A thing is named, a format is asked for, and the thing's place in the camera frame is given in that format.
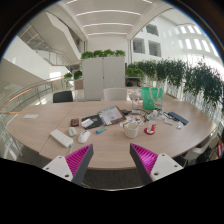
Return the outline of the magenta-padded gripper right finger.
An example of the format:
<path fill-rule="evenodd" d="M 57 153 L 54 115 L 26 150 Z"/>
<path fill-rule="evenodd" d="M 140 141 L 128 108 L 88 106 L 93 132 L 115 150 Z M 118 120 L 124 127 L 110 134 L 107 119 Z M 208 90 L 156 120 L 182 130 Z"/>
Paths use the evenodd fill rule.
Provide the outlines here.
<path fill-rule="evenodd" d="M 130 155 L 135 162 L 141 181 L 144 185 L 159 180 L 182 169 L 166 153 L 156 153 L 136 144 L 130 144 Z"/>

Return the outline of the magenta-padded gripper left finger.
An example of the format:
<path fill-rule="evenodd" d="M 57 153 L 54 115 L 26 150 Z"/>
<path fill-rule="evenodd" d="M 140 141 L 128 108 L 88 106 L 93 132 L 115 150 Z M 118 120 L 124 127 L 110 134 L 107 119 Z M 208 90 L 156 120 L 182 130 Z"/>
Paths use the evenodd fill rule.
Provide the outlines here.
<path fill-rule="evenodd" d="M 57 156 L 43 170 L 81 186 L 93 154 L 93 145 L 89 144 L 66 157 Z"/>

